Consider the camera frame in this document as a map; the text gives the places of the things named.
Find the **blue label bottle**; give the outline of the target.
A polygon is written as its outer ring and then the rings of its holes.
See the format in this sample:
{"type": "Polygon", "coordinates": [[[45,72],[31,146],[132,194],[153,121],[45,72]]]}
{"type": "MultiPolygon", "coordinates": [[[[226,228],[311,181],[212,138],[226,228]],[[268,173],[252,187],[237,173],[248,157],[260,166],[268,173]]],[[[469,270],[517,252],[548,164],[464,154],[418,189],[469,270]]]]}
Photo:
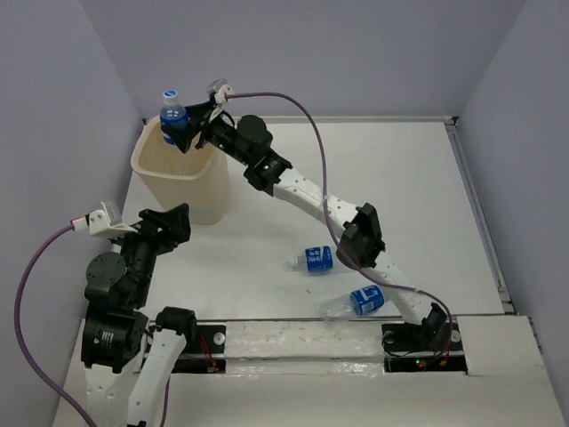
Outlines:
{"type": "Polygon", "coordinates": [[[294,271],[318,275],[331,272],[335,264],[331,247],[313,246],[292,257],[288,262],[288,267],[294,271]]]}
{"type": "Polygon", "coordinates": [[[188,113],[180,104],[175,90],[163,92],[163,106],[159,113],[161,126],[175,130],[183,130],[188,123],[188,113]]]}

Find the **blue label bottle lowest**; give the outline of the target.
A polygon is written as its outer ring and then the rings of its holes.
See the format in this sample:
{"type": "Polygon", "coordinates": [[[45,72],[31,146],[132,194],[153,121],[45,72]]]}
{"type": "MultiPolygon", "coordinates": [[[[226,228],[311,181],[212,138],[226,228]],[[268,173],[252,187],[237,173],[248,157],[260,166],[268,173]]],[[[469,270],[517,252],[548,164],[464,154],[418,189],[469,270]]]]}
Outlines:
{"type": "Polygon", "coordinates": [[[381,289],[369,285],[323,302],[319,314],[324,320],[353,320],[372,315],[385,301],[381,289]]]}

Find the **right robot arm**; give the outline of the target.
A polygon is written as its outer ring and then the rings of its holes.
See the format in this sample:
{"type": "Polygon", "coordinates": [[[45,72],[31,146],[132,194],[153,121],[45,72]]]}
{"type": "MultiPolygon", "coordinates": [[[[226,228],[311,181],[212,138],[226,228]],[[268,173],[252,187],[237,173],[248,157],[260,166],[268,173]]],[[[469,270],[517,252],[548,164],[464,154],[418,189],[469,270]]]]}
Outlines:
{"type": "Polygon", "coordinates": [[[258,191],[293,205],[322,222],[336,245],[340,261],[374,283],[401,315],[405,340],[413,350],[438,348],[447,352],[452,315],[433,294],[408,284],[389,258],[377,209],[337,199],[327,185],[316,185],[272,147],[273,135],[263,119],[246,115],[234,122],[215,101],[187,106],[186,121],[162,117],[163,135],[182,153],[206,144],[244,165],[244,177],[258,191]]]}

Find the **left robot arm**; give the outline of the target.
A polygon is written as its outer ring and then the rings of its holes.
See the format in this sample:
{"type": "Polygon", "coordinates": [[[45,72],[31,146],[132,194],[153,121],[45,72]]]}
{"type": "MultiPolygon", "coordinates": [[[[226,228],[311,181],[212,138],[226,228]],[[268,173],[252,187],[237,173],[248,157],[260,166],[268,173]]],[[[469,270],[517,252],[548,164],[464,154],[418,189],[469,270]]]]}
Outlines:
{"type": "Polygon", "coordinates": [[[157,258],[190,238],[189,206],[144,209],[139,218],[127,225],[114,204],[102,202],[74,224],[114,247],[85,273],[81,360],[86,412],[96,426],[154,425],[177,359],[196,343],[194,311],[165,307],[155,320],[141,311],[157,258]]]}

